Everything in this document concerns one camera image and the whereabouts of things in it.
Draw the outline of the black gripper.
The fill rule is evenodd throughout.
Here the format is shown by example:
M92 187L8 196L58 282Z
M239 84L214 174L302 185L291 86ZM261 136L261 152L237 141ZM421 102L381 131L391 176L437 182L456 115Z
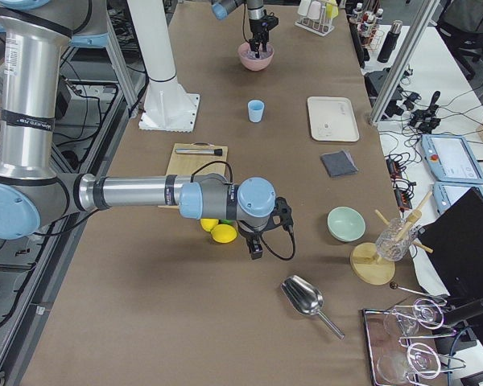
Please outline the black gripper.
M260 19L250 19L250 31L252 38L250 43L250 58L260 58L260 44L262 50L267 51L267 44L270 40L270 30L278 25L278 18L274 14L265 14Z
M262 235L265 232L272 231L276 228L282 228L290 237L293 236L294 221L292 218L292 209L283 197L275 199L275 206L268 217L262 219L262 225L249 224L246 221L238 222L240 233L246 238L246 243L252 260L262 257Z

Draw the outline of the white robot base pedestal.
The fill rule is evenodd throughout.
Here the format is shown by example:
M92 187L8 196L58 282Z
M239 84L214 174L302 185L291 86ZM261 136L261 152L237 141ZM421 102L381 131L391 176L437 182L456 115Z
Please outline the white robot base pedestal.
M139 127L192 132L200 96L178 81L163 2L133 0L128 7L149 80Z

